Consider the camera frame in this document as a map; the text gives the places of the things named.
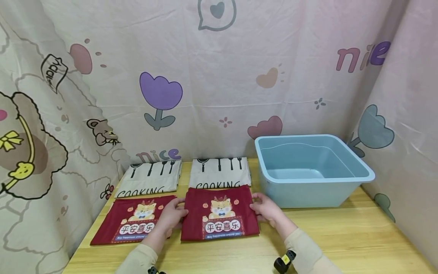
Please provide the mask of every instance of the wooden table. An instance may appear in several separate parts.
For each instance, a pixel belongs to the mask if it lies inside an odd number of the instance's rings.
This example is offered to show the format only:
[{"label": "wooden table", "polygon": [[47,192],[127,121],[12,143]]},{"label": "wooden table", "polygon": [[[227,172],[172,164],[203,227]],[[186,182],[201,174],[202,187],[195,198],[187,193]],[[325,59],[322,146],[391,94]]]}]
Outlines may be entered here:
[{"label": "wooden table", "polygon": [[[257,160],[249,160],[249,167],[253,184],[251,191],[258,192]],[[183,164],[178,197],[185,196],[190,169],[191,163]],[[114,195],[88,231],[64,274],[114,273],[137,245],[90,246],[113,201]],[[435,273],[362,188],[358,188],[339,208],[287,209],[285,213],[344,273]],[[269,224],[261,224],[260,235],[255,237],[183,244],[180,231],[174,231],[156,266],[168,274],[272,274],[276,273],[274,260],[284,253],[283,242]]]}]

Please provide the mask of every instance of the red apron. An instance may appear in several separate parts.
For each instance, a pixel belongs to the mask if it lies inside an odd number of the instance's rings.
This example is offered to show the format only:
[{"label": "red apron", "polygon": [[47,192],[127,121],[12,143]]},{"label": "red apron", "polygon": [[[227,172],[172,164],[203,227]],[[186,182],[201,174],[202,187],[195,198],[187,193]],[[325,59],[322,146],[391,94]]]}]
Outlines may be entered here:
[{"label": "red apron", "polygon": [[189,188],[181,241],[202,241],[259,234],[248,185],[234,189]]},{"label": "red apron", "polygon": [[141,242],[155,227],[164,206],[174,198],[117,199],[90,245]]}]

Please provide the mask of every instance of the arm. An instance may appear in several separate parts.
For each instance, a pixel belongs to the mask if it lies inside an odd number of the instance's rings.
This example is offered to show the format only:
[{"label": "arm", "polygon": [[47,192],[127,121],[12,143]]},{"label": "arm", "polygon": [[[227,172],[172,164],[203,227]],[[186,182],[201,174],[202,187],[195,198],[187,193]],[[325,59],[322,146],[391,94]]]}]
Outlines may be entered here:
[{"label": "arm", "polygon": [[116,274],[146,274],[156,263],[158,254],[164,246],[164,242],[171,236],[172,230],[178,225],[181,218],[186,216],[188,210],[178,206],[183,203],[182,199],[173,199],[161,213],[154,229],[143,241],[128,254],[125,261],[119,266]]},{"label": "arm", "polygon": [[318,245],[292,222],[282,210],[266,195],[254,193],[256,202],[250,207],[256,212],[260,221],[268,221],[275,228],[287,249],[297,256],[292,264],[298,274],[341,274]]},{"label": "arm", "polygon": [[290,249],[297,254],[292,264],[298,274],[342,273],[342,271],[322,253],[319,246],[286,215],[277,223],[276,229],[284,240],[286,249]]}]

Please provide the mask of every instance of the beige sleeve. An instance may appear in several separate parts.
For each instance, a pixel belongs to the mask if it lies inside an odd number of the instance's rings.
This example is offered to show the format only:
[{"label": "beige sleeve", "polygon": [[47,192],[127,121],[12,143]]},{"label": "beige sleeve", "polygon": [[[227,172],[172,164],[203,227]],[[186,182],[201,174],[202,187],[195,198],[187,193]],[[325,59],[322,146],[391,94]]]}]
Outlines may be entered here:
[{"label": "beige sleeve", "polygon": [[158,255],[152,248],[139,244],[128,254],[116,274],[147,274],[157,259]]},{"label": "beige sleeve", "polygon": [[292,232],[284,241],[287,249],[297,256],[292,261],[298,274],[341,274],[342,271],[334,265],[319,246],[301,229]]}]

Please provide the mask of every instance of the red label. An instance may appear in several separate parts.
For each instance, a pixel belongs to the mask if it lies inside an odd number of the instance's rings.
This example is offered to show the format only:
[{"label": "red label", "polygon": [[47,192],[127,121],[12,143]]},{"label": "red label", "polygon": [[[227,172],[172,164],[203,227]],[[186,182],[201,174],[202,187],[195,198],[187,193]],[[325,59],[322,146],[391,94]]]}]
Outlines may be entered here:
[{"label": "red label", "polygon": [[156,222],[156,220],[141,220],[122,224],[111,242],[141,242],[152,231]]},{"label": "red label", "polygon": [[202,222],[202,238],[206,240],[244,235],[244,225],[240,216],[210,219]]}]

